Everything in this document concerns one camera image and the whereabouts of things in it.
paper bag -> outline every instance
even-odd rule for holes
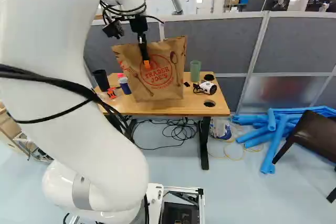
[[[151,68],[142,60],[138,44],[112,47],[135,100],[160,101],[183,98],[186,38],[171,38],[147,44]]]

desk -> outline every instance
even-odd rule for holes
[[[201,78],[206,74],[214,75],[213,72],[201,72]],[[116,73],[109,75],[108,79],[111,86],[119,86]],[[181,100],[136,102],[134,96],[122,94],[122,96],[107,103],[123,115],[202,116],[203,120],[198,122],[201,167],[203,170],[208,170],[207,141],[211,116],[227,116],[230,115],[230,110],[216,79],[212,81],[217,85],[217,92],[214,95],[195,94],[193,92],[193,83],[190,80],[190,72],[184,72],[183,80],[191,86],[187,88],[183,85],[184,98]],[[95,92],[100,92],[99,87],[96,87],[94,90]],[[204,102],[207,100],[215,102],[216,105],[211,108],[206,107]],[[100,110],[104,114],[107,114],[101,106]]]

trader joe's logo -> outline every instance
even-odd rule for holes
[[[147,70],[143,63],[140,64],[140,74],[143,80],[152,85],[154,89],[167,87],[173,81],[172,64],[161,55],[150,55],[151,69]]]

gray partition wall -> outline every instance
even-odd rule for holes
[[[238,112],[335,106],[335,14],[268,13],[267,29]]]
[[[258,113],[269,107],[328,105],[336,108],[336,14],[308,12],[228,13],[221,17],[172,17],[149,23],[148,41],[187,36],[185,71],[193,59],[216,74],[232,112]],[[92,26],[85,46],[90,71],[120,72],[111,46],[137,42],[107,38]]]

white metal stand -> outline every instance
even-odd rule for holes
[[[198,207],[199,212],[199,224],[205,224],[205,196],[204,190],[198,187],[174,187],[174,186],[162,186],[160,184],[148,184],[147,198],[149,203],[149,216],[150,224],[161,223],[160,217],[162,216],[162,200],[166,194],[171,194],[179,199],[185,200],[189,204]],[[78,224],[79,216],[73,216],[69,224]],[[142,219],[135,220],[132,224],[142,223]]]

